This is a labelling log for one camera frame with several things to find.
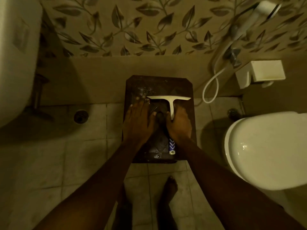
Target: white tile floor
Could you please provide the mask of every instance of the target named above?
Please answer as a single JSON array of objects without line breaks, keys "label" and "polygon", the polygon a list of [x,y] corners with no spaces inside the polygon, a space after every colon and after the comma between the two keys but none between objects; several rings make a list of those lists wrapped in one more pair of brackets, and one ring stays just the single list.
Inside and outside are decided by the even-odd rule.
[{"label": "white tile floor", "polygon": [[[208,105],[199,98],[195,99],[195,104],[197,144],[214,160],[225,165],[220,145],[224,131],[231,124],[227,111],[236,108],[241,112],[239,100],[217,98]],[[73,115],[80,109],[87,110],[90,117],[86,123],[77,125],[73,122]],[[1,229],[32,229],[101,167],[121,142],[123,104],[45,107],[43,111],[50,113],[55,123],[21,116],[2,130],[11,135],[22,130],[24,132],[19,132],[18,139],[25,141],[20,147],[16,144],[1,147],[2,152],[7,153],[6,162],[14,166],[1,166],[0,174],[10,173],[10,179],[3,177],[0,192],[4,193],[8,186],[15,190],[13,197],[7,199],[5,205],[0,205],[0,213],[7,211],[10,216],[9,224],[1,223]],[[130,166],[124,183],[133,204],[133,230],[157,229],[156,204],[169,175],[177,180],[179,188],[170,204],[179,230],[223,229],[189,164],[179,161],[170,165]],[[111,229],[115,208],[105,228],[107,230]]]}]

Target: white hose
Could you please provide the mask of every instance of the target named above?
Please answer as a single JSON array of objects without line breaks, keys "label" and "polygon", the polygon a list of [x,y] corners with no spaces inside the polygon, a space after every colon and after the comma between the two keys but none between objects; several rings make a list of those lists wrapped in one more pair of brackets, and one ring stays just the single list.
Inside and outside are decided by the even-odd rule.
[{"label": "white hose", "polygon": [[[203,94],[202,94],[202,98],[203,98],[203,101],[204,101],[205,103],[211,103],[211,102],[213,102],[213,101],[215,100],[215,98],[217,97],[217,94],[218,94],[218,92],[219,92],[219,80],[217,79],[217,77],[218,77],[221,73],[223,73],[225,69],[226,69],[226,67],[224,67],[223,69],[221,69],[221,70],[220,70],[217,74],[215,74],[215,75],[207,82],[207,84],[205,85],[205,87],[204,87],[204,89],[203,89]],[[206,91],[208,85],[209,85],[214,79],[216,80],[216,91],[215,91],[214,97],[213,97],[213,99],[211,99],[210,101],[206,101],[206,100],[205,100],[205,91]]]}]

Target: white toilet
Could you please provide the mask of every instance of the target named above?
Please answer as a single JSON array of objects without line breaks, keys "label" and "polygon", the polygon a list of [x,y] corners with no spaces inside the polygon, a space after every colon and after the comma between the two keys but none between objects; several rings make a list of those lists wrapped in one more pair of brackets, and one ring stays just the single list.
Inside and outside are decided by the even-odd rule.
[{"label": "white toilet", "polygon": [[307,184],[307,113],[279,112],[233,123],[224,139],[235,174],[263,189]]}]

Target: blue patterned handle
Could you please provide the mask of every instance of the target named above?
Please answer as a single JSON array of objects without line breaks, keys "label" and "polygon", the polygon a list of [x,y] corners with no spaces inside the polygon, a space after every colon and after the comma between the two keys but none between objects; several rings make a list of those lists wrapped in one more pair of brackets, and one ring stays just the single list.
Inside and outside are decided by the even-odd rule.
[{"label": "blue patterned handle", "polygon": [[174,155],[175,153],[175,142],[172,138],[169,138],[169,154]]}]

